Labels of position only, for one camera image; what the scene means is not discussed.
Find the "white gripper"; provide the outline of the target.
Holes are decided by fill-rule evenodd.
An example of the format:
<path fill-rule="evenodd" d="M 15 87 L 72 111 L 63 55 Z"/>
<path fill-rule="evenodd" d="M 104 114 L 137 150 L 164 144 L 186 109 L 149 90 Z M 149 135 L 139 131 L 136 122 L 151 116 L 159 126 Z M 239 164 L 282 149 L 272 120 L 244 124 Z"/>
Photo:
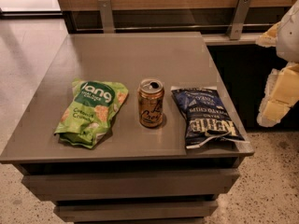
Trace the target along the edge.
<path fill-rule="evenodd" d="M 276 46 L 277 56 L 292 62 L 281 70 L 273 69 L 266 80 L 257 122 L 262 127 L 273 127 L 299 101 L 299 0 L 255 44 L 265 48 Z"/>

